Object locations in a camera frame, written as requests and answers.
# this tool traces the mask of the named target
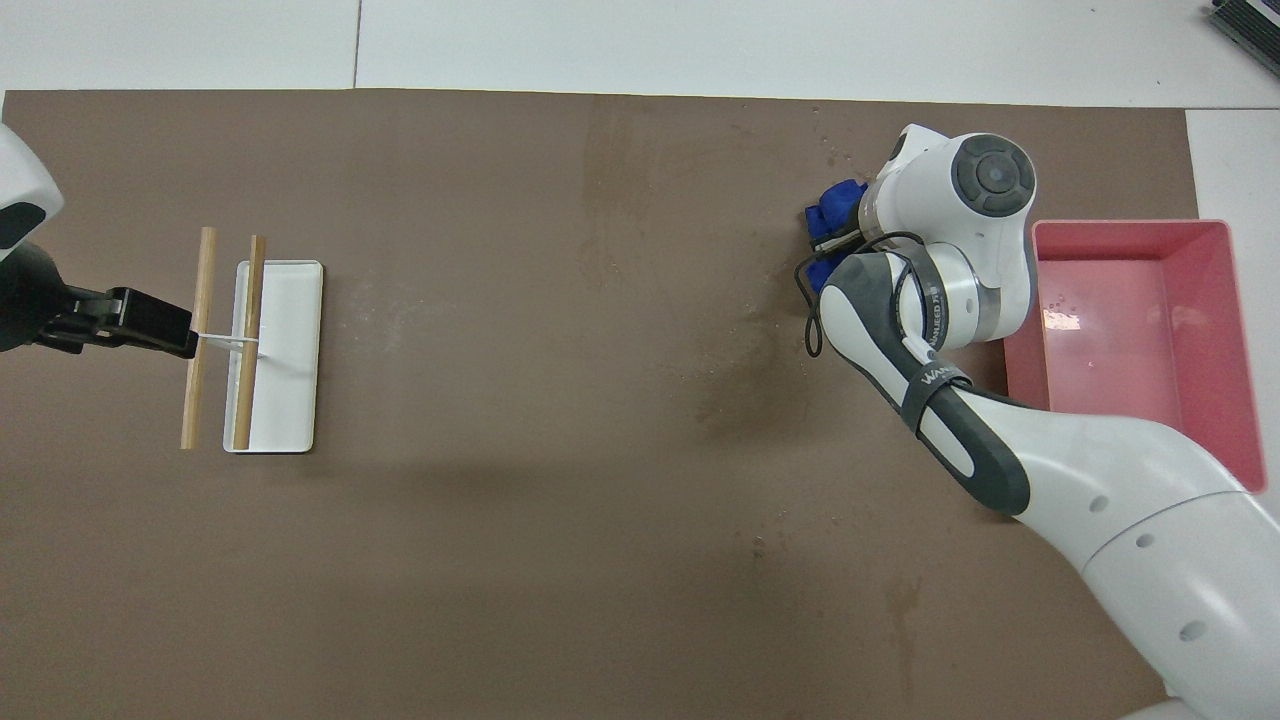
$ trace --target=pink bin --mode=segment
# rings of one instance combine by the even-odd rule
[[[1266,487],[1221,220],[1042,220],[1039,300],[1005,340],[1010,397],[1164,423]]]

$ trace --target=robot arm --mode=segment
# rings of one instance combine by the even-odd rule
[[[818,300],[832,347],[965,491],[1075,566],[1190,710],[1280,716],[1280,528],[1176,430],[1021,407],[942,359],[945,347],[1007,336],[1027,314],[1034,170],[989,135],[910,126],[899,146],[859,204],[859,229],[870,246],[904,231],[923,243],[838,265]]]
[[[63,209],[63,193],[36,154],[0,126],[0,263]]]
[[[63,209],[54,178],[0,124],[0,352],[44,345],[78,354],[84,345],[132,345],[192,357],[191,313],[143,292],[96,292],[63,283],[52,259],[27,237]]]

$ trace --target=wooden dowel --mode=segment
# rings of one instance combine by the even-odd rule
[[[200,263],[196,265],[196,302],[191,307],[191,329],[209,331],[209,306],[214,297],[214,256],[218,254],[218,229],[200,229]],[[196,448],[200,433],[200,400],[205,389],[205,338],[196,341],[196,356],[187,361],[187,392],[182,400],[182,450]]]
[[[262,268],[266,264],[266,238],[255,234],[250,245],[248,284],[244,296],[244,328],[242,337],[239,382],[236,389],[236,428],[232,450],[248,450],[248,433],[253,421],[253,382],[257,378],[257,331],[262,320]]]

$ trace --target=blue object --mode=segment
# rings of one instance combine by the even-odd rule
[[[837,182],[822,193],[817,205],[805,208],[804,219],[809,225],[809,245],[818,246],[832,237],[851,232],[858,224],[858,218],[854,214],[864,192],[867,192],[865,183],[852,179]],[[836,272],[836,266],[849,255],[849,250],[837,250],[810,264],[805,269],[809,287],[814,292],[822,290],[831,273]]]

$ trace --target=brown mat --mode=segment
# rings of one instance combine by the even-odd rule
[[[810,361],[801,208],[908,122],[1037,217],[1194,217],[1181,111],[483,92],[10,92],[63,277],[214,331],[325,264],[316,448],[177,450],[184,364],[0,356],[0,715],[1108,719],[1160,680],[1052,548]],[[1002,387],[992,346],[964,363]]]

